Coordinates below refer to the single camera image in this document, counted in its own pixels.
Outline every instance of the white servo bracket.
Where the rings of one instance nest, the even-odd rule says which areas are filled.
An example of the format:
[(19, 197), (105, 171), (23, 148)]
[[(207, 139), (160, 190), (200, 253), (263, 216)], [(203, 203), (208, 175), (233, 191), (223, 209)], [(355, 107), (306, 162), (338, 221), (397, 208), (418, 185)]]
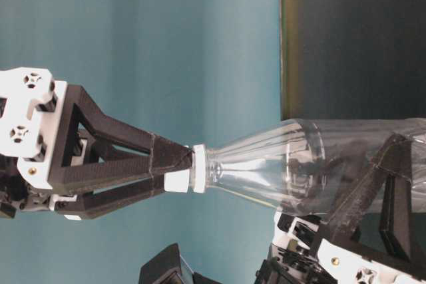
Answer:
[(47, 178), (66, 91), (67, 83), (54, 81), (47, 69), (0, 71), (0, 98), (6, 100), (0, 154), (18, 158), (19, 173), (37, 189), (52, 189)]

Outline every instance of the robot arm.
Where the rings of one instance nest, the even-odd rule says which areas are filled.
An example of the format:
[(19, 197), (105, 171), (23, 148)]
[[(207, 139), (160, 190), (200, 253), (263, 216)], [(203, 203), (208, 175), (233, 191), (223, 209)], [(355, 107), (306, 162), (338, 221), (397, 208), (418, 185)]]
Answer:
[(161, 194), (166, 173), (192, 166), (190, 149), (104, 115), (83, 87), (48, 70), (0, 72), (0, 99), (3, 217), (93, 219)]
[[(394, 134), (325, 216), (275, 216), (275, 236), (256, 284), (426, 283), (425, 255), (411, 225), (411, 142)], [(359, 243), (359, 223), (385, 185), (379, 232), (387, 253)]]

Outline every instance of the screw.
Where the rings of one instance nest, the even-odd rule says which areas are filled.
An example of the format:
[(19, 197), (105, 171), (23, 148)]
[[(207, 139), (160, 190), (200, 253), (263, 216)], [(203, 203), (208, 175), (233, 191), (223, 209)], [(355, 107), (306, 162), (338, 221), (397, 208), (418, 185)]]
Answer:
[(340, 264), (340, 260), (338, 257), (333, 257), (331, 259), (331, 264), (333, 264), (334, 266), (338, 266)]

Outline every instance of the clear plastic bottle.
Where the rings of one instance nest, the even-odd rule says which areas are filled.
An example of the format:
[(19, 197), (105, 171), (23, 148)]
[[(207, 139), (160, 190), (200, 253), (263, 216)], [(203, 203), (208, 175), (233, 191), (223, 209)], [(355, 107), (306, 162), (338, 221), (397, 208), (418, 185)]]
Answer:
[[(196, 192), (217, 188), (293, 215), (327, 213), (338, 192), (350, 187), (395, 133), (406, 137), (411, 153), (411, 167), (397, 176), (412, 183), (413, 211), (425, 211), (423, 119), (283, 121), (221, 148), (197, 146), (191, 185)], [(379, 195), (373, 210), (380, 203)]]

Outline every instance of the white plastic bracket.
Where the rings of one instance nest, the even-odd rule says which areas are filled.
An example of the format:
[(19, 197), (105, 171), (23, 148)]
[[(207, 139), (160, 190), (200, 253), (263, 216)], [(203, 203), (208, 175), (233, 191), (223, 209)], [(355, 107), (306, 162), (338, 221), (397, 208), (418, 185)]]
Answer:
[(323, 239), (318, 249), (319, 264), (338, 283), (372, 283), (372, 284), (420, 284), (425, 283), (414, 279), (409, 274), (400, 272), (378, 262), (364, 259), (341, 247)]
[[(37, 189), (52, 189), (47, 178), (66, 91), (67, 83), (54, 81), (47, 69), (0, 72), (0, 98), (7, 99), (0, 118), (0, 154), (17, 157), (22, 177)], [(57, 101), (53, 112), (37, 110), (38, 105), (54, 98)], [(45, 154), (40, 162), (28, 160), (42, 151)]]

